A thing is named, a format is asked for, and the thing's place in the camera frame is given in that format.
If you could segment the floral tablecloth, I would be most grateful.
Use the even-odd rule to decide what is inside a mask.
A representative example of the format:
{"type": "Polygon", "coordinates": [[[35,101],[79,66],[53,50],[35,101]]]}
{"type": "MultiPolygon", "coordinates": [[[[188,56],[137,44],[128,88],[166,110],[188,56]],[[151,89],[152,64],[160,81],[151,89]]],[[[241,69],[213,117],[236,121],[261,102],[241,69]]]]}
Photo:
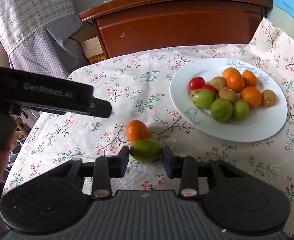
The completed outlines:
{"type": "Polygon", "coordinates": [[[94,87],[94,96],[108,100],[112,116],[99,119],[67,113],[43,113],[14,162],[5,182],[10,191],[74,158],[85,162],[117,154],[128,145],[128,122],[146,124],[150,138],[169,146],[176,155],[200,161],[223,160],[283,191],[291,203],[285,232],[294,236],[294,40],[269,20],[261,21],[247,45],[188,46],[143,51],[114,57],[74,71],[70,80],[94,87]],[[257,128],[249,120],[237,122],[231,140],[204,133],[199,109],[179,112],[170,100],[170,82],[187,65],[202,59],[214,62],[215,75],[229,67],[249,69],[263,89],[277,83],[285,96],[286,120],[274,136],[259,139],[267,124],[267,108],[257,128]]]}

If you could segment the red cherry tomato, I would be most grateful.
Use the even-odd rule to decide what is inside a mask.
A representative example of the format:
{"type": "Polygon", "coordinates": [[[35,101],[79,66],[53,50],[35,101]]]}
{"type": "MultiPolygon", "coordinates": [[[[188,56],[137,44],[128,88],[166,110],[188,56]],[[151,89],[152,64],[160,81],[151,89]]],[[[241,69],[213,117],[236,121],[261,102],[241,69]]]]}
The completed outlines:
{"type": "Polygon", "coordinates": [[[195,77],[189,81],[189,89],[191,91],[201,89],[204,84],[205,84],[204,78],[195,77]]]}
{"type": "Polygon", "coordinates": [[[211,86],[211,85],[209,85],[209,84],[203,84],[203,85],[201,86],[201,89],[207,89],[207,90],[210,90],[210,91],[212,91],[214,94],[217,94],[217,93],[218,93],[218,91],[217,91],[213,86],[211,86]]]}

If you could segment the brown kiwi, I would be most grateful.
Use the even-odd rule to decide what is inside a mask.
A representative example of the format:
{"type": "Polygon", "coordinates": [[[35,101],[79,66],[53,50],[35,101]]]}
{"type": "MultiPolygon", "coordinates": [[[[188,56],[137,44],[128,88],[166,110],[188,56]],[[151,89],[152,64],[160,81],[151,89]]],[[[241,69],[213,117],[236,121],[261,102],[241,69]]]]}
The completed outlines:
{"type": "Polygon", "coordinates": [[[216,76],[212,78],[210,85],[213,86],[217,91],[227,87],[226,79],[222,76],[216,76]]]}
{"type": "Polygon", "coordinates": [[[218,95],[219,95],[219,98],[229,100],[231,104],[233,105],[239,100],[238,94],[234,90],[228,87],[221,89],[218,95]]]}
{"type": "Polygon", "coordinates": [[[277,96],[274,91],[266,89],[261,94],[262,94],[261,104],[264,107],[272,107],[275,105],[277,96]]]}

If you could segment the checkered grey cloth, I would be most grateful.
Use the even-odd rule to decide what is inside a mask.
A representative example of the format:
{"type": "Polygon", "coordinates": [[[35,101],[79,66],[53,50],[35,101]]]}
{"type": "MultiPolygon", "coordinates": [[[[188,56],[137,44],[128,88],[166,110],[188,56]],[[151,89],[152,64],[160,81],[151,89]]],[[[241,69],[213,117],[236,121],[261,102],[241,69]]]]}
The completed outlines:
{"type": "Polygon", "coordinates": [[[87,64],[73,0],[0,0],[0,42],[12,69],[65,79],[87,64]]]}

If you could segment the large orange tangerine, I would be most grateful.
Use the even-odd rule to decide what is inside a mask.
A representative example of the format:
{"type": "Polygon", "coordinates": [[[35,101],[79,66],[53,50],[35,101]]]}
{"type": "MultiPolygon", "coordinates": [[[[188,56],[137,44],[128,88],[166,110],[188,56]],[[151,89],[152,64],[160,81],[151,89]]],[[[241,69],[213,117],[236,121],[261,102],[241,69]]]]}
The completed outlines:
{"type": "Polygon", "coordinates": [[[228,88],[234,90],[236,93],[240,93],[245,87],[243,77],[239,72],[230,73],[227,76],[226,84],[228,88]]]}

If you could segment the small cardboard box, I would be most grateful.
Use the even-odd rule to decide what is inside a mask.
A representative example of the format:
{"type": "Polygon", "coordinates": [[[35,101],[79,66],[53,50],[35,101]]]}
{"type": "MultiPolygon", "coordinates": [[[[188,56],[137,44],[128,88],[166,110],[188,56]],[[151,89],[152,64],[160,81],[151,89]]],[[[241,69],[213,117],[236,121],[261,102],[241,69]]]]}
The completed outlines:
{"type": "Polygon", "coordinates": [[[80,43],[85,57],[91,64],[107,59],[98,37],[98,31],[92,25],[85,26],[71,36],[80,43]]]}

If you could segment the green oval fruit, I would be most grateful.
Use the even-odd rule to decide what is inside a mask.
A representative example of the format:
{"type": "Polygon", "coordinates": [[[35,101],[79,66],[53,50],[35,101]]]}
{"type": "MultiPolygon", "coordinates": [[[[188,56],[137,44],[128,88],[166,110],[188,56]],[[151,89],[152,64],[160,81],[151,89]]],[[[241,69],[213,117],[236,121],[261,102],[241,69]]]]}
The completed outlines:
{"type": "Polygon", "coordinates": [[[133,159],[141,163],[151,163],[160,157],[162,148],[150,139],[140,139],[131,144],[129,152],[133,159]]]}

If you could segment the green round fruit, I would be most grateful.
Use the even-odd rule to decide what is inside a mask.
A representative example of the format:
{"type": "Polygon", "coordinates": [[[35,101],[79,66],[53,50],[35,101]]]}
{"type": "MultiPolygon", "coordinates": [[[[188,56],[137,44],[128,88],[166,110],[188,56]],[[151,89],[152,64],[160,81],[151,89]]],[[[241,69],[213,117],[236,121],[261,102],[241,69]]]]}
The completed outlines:
{"type": "Polygon", "coordinates": [[[215,121],[226,122],[233,115],[233,105],[227,99],[218,98],[212,103],[210,114],[215,121]]]}

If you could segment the orange tangerine back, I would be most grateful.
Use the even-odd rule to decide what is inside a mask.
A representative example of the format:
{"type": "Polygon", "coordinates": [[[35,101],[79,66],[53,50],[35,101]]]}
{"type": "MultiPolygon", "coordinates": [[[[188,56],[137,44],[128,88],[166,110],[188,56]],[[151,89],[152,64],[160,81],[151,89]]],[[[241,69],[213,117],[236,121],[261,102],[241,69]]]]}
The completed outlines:
{"type": "Polygon", "coordinates": [[[239,71],[238,71],[236,68],[233,68],[233,67],[226,68],[226,69],[222,72],[222,77],[223,77],[224,79],[227,79],[227,77],[229,76],[229,74],[231,74],[231,73],[233,73],[233,72],[239,73],[239,71]]]}

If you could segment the green fruit on plate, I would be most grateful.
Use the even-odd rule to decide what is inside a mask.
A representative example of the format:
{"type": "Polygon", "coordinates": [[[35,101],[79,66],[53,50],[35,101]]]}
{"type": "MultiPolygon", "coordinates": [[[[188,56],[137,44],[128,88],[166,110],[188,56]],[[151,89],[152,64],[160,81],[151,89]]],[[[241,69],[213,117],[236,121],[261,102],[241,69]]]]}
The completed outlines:
{"type": "Polygon", "coordinates": [[[245,119],[248,113],[249,113],[249,104],[247,101],[239,100],[234,104],[233,117],[236,120],[245,119]]]}

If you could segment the white ceramic plate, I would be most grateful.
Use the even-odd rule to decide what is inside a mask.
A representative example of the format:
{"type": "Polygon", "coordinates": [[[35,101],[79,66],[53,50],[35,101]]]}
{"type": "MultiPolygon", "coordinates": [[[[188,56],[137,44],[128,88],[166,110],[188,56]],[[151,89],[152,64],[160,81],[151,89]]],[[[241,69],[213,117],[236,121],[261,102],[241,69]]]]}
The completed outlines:
{"type": "Polygon", "coordinates": [[[224,140],[265,140],[287,120],[287,101],[272,75],[235,59],[188,63],[173,76],[169,92],[189,123],[224,140]]]}

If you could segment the orange tangerine front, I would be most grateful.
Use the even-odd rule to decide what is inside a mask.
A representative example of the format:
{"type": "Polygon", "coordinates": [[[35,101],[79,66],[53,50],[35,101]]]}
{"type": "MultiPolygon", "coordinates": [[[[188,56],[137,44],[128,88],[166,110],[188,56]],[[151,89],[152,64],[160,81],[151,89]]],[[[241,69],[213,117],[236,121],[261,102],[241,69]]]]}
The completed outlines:
{"type": "Polygon", "coordinates": [[[255,87],[245,87],[240,92],[240,97],[242,100],[248,102],[250,108],[258,107],[262,101],[262,94],[255,87]]]}

